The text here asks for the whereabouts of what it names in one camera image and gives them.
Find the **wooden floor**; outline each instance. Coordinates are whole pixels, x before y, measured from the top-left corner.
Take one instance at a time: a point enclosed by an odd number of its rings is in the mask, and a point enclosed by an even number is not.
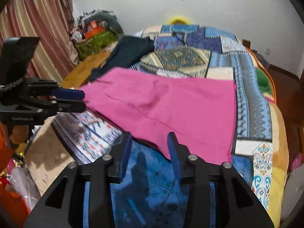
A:
[[[299,126],[304,124],[304,93],[295,79],[276,70],[268,72],[275,83],[277,105],[284,118],[291,162],[302,151]]]

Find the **green basket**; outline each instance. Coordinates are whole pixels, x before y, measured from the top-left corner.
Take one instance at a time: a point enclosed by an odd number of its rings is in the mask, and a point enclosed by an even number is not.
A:
[[[117,41],[117,37],[111,31],[98,33],[82,43],[76,43],[79,59],[83,61],[92,54],[99,53],[103,47]]]

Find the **pink towel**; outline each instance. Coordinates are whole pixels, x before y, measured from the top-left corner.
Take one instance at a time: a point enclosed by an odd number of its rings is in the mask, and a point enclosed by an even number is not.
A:
[[[82,87],[85,103],[135,138],[156,144],[170,159],[167,135],[206,162],[231,161],[236,120],[233,81],[169,79],[114,68]]]

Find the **cardboard box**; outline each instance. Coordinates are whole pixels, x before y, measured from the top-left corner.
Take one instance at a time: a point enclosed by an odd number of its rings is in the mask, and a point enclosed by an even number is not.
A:
[[[88,56],[76,68],[74,68],[72,72],[67,75],[67,77],[64,78],[63,82],[61,82],[60,85],[63,88],[74,87],[77,89],[80,86],[86,84],[91,74],[91,70],[93,68],[103,66],[105,64],[105,60],[109,57],[109,55],[110,52],[101,52]]]

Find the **pink curtain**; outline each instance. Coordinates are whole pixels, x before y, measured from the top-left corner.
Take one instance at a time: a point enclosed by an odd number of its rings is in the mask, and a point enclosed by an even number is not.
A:
[[[71,0],[9,0],[0,14],[0,44],[12,36],[40,37],[29,76],[61,82],[77,65],[78,54],[68,34],[71,6]]]

